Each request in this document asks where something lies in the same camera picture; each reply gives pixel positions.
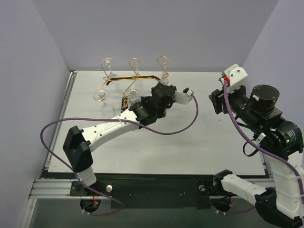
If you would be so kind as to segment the clear wine glass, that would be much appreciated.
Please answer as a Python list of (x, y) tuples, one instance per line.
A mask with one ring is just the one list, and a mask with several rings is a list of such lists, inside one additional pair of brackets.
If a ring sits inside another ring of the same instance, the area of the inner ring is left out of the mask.
[(101, 68), (102, 68), (103, 72), (105, 73), (107, 79), (118, 77), (118, 75), (112, 71), (114, 64), (115, 64), (115, 61), (111, 57), (107, 57), (102, 60)]
[(93, 98), (99, 103), (100, 113), (103, 118), (112, 118), (115, 116), (115, 108), (109, 101), (109, 91), (106, 89), (99, 89), (95, 91)]

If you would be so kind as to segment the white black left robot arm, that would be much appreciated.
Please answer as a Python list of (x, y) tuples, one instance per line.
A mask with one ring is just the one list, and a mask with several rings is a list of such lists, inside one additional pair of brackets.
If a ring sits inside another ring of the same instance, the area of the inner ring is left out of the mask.
[(130, 131), (140, 128), (137, 124), (148, 126), (163, 118), (166, 109), (174, 103), (176, 87), (158, 83), (152, 88), (152, 95), (143, 98), (108, 122), (79, 129), (69, 129), (63, 144), (72, 170), (82, 181), (81, 190), (91, 196), (97, 192), (98, 184), (93, 171), (92, 152), (102, 144)]

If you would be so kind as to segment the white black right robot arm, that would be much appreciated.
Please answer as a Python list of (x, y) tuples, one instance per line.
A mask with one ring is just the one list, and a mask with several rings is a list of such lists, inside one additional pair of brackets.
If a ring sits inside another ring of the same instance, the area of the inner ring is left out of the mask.
[(217, 114), (229, 114), (237, 129), (244, 124), (253, 132), (246, 144), (264, 155), (275, 183), (261, 187), (224, 170), (213, 177), (212, 188), (217, 194), (232, 193), (251, 203), (269, 224), (299, 228), (304, 218), (304, 170), (301, 161), (289, 160), (303, 152), (304, 141), (300, 128), (276, 108), (279, 95), (269, 85), (255, 86), (250, 96), (244, 86), (232, 93), (222, 89), (210, 94)]

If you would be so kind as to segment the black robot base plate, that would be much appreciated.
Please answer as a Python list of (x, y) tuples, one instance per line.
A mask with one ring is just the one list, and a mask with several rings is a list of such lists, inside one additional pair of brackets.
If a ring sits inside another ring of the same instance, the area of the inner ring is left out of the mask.
[(70, 195), (80, 197), (82, 206), (96, 199), (112, 209), (209, 209), (212, 197), (230, 197), (216, 187), (212, 175), (98, 174), (92, 188), (75, 180)]

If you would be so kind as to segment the clear champagne flute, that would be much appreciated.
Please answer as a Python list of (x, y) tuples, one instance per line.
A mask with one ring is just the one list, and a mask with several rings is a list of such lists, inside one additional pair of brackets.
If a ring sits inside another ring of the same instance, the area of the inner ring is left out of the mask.
[(168, 84), (168, 76), (169, 73), (167, 71), (167, 64), (168, 64), (168, 58), (166, 56), (161, 56), (158, 58), (158, 64), (161, 66), (161, 68), (163, 69), (163, 72), (161, 74), (161, 80), (160, 82), (164, 85)]
[[(135, 71), (136, 71), (135, 75), (141, 76), (141, 74), (139, 72), (140, 60), (137, 58), (134, 58), (133, 63), (135, 66)], [(143, 80), (138, 78), (134, 83), (134, 88), (137, 89), (139, 92), (143, 92)]]

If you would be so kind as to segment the short clear glass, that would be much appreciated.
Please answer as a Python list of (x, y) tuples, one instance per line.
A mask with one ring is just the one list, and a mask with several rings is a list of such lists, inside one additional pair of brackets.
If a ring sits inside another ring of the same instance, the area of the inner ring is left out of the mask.
[(141, 101), (141, 96), (139, 95), (139, 91), (135, 88), (129, 89), (126, 95), (127, 95), (128, 106), (132, 106), (135, 103)]

